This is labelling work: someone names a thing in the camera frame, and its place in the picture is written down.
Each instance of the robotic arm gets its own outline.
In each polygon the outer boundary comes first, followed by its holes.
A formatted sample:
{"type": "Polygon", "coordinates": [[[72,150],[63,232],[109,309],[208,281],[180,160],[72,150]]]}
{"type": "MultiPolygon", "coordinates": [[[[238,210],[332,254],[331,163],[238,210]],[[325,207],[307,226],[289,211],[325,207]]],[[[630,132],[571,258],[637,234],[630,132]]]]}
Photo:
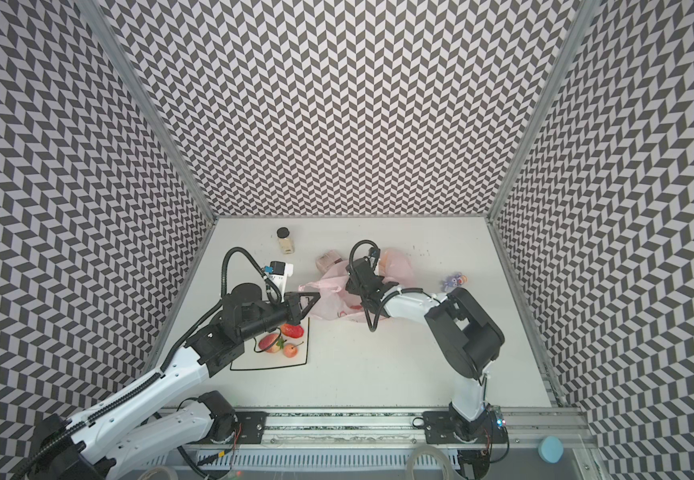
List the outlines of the robotic arm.
{"type": "MultiPolygon", "coordinates": [[[[484,416],[481,379],[498,357],[504,334],[465,289],[430,296],[422,289],[384,283],[383,277],[374,273],[379,255],[372,242],[363,240],[355,245],[347,290],[360,295],[371,331],[376,330],[379,315],[429,325],[446,360],[461,375],[450,410],[457,433],[466,439],[484,416]],[[369,256],[354,260],[355,250],[365,243],[373,245],[369,256]],[[373,322],[369,313],[375,315],[373,322]],[[457,321],[468,324],[461,329],[457,321]]],[[[230,442],[238,420],[234,408],[216,391],[155,422],[140,424],[237,359],[245,351],[246,340],[272,332],[283,323],[298,325],[319,294],[281,294],[291,274],[290,264],[272,262],[263,270],[244,249],[230,250],[222,264],[222,298],[176,342],[160,368],[66,420],[57,415],[45,418],[34,429],[30,456],[17,466],[13,478],[115,480],[186,443],[203,438],[230,442]],[[240,284],[226,293],[228,259],[237,252],[243,253],[264,279],[267,301],[262,301],[262,290],[253,283],[240,284]]]]}

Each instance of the white table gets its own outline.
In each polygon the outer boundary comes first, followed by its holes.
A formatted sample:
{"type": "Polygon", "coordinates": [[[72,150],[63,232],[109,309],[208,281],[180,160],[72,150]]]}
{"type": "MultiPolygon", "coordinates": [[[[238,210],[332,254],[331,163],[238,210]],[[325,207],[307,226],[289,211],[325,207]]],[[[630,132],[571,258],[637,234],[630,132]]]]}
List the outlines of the white table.
{"type": "MultiPolygon", "coordinates": [[[[346,257],[362,239],[405,252],[418,285],[428,292],[438,292],[440,281],[455,271],[467,275],[465,287],[506,338],[490,370],[488,401],[501,406],[550,406],[485,219],[479,217],[220,219],[160,360],[216,302],[222,259],[233,246],[246,248],[261,265],[272,260],[294,263],[287,288],[292,291],[320,277],[314,264],[318,256],[335,249],[346,257]],[[282,255],[278,248],[275,232],[281,226],[291,231],[292,255],[282,255]]],[[[362,246],[358,254],[366,252],[362,246]]],[[[261,284],[261,279],[236,254],[228,270],[228,289],[243,282],[261,284]]],[[[457,374],[426,325],[382,320],[371,333],[364,323],[313,320],[310,328],[306,365],[252,372],[227,368],[182,398],[219,390],[234,406],[254,408],[441,407],[450,401],[457,374]]]]}

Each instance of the black and white geometric wallpaper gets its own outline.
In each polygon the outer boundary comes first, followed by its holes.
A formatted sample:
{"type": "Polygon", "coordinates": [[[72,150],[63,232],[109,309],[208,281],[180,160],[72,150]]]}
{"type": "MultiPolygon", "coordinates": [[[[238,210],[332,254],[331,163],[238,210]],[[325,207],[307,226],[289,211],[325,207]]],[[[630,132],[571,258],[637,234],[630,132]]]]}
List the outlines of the black and white geometric wallpaper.
{"type": "Polygon", "coordinates": [[[617,478],[694,478],[694,0],[601,5],[500,232],[617,478]]]}
{"type": "Polygon", "coordinates": [[[206,228],[72,2],[0,2],[0,478],[137,376],[206,228]]]}
{"type": "Polygon", "coordinates": [[[579,0],[100,0],[220,215],[486,213],[579,0]]]}

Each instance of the pink plastic bag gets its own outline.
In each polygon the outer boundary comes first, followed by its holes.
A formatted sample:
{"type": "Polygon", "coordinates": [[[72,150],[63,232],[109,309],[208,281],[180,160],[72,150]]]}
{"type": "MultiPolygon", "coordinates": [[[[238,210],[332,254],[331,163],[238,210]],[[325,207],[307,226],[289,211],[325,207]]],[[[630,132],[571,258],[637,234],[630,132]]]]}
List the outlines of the pink plastic bag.
{"type": "MultiPolygon", "coordinates": [[[[305,283],[299,287],[300,292],[320,292],[320,300],[314,304],[309,314],[325,320],[343,318],[355,322],[365,322],[365,314],[360,304],[360,297],[348,293],[345,289],[349,274],[347,261],[333,265],[317,282],[305,283]]],[[[384,276],[384,282],[398,282],[402,286],[416,286],[414,270],[408,258],[399,250],[387,248],[382,250],[379,258],[378,274],[384,276]]]]}

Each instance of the patterned wall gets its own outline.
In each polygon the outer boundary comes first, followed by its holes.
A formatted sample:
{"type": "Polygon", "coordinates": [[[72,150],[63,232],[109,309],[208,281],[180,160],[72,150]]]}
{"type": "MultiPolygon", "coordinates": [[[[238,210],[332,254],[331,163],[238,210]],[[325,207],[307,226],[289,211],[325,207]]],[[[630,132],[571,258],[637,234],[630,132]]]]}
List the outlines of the patterned wall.
{"type": "Polygon", "coordinates": [[[618,478],[694,478],[694,0],[601,6],[499,228],[618,478]]]}
{"type": "Polygon", "coordinates": [[[485,213],[579,0],[100,0],[222,215],[485,213]]]}
{"type": "Polygon", "coordinates": [[[0,472],[137,375],[206,228],[72,3],[0,2],[0,472]]]}

